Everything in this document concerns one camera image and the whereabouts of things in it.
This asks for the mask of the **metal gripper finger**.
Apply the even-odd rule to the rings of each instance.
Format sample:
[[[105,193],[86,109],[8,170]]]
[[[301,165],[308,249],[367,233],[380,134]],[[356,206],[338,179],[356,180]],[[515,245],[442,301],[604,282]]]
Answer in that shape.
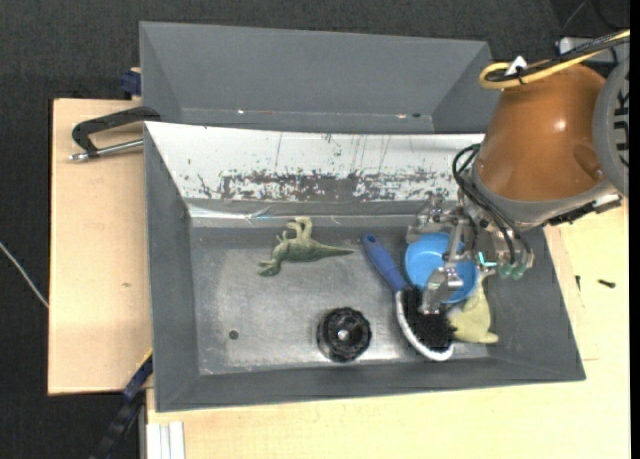
[[[424,315],[439,313],[441,306],[462,287],[463,281],[455,267],[434,269],[424,285],[421,313]]]
[[[428,198],[408,226],[406,242],[411,244],[426,234],[446,231],[450,227],[450,211],[450,202],[442,198]]]

